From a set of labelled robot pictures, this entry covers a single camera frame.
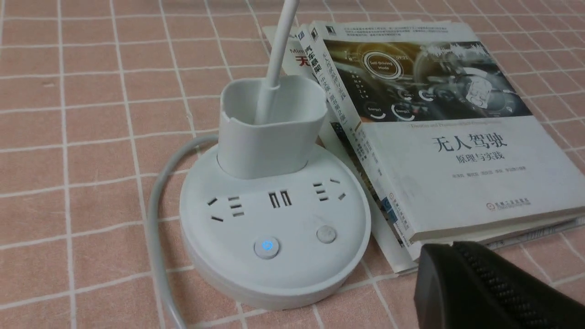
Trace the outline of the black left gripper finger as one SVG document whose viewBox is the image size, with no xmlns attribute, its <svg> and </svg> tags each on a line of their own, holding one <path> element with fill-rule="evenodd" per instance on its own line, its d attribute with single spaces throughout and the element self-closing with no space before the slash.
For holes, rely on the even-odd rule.
<svg viewBox="0 0 585 329">
<path fill-rule="evenodd" d="M 582 329 L 583 304 L 477 242 L 425 244 L 414 293 L 420 329 Z"/>
</svg>

